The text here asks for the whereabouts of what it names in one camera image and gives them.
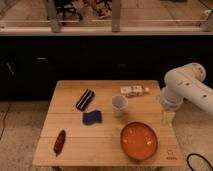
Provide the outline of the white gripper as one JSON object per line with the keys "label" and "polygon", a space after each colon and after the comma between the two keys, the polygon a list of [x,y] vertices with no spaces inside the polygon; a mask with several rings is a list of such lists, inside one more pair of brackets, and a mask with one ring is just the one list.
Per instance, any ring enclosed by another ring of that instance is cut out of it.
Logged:
{"label": "white gripper", "polygon": [[182,105],[182,97],[169,88],[164,87],[160,93],[160,103],[166,110],[162,113],[162,124],[171,124],[175,116],[174,111],[178,110]]}

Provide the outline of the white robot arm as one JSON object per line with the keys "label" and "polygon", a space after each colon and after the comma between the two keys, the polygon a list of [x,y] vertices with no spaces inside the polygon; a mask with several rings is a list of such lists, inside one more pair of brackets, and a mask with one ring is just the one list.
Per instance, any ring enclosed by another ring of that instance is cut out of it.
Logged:
{"label": "white robot arm", "polygon": [[165,86],[159,96],[163,125],[172,122],[185,99],[213,116],[213,88],[203,83],[205,78],[206,70],[199,63],[189,63],[165,74]]}

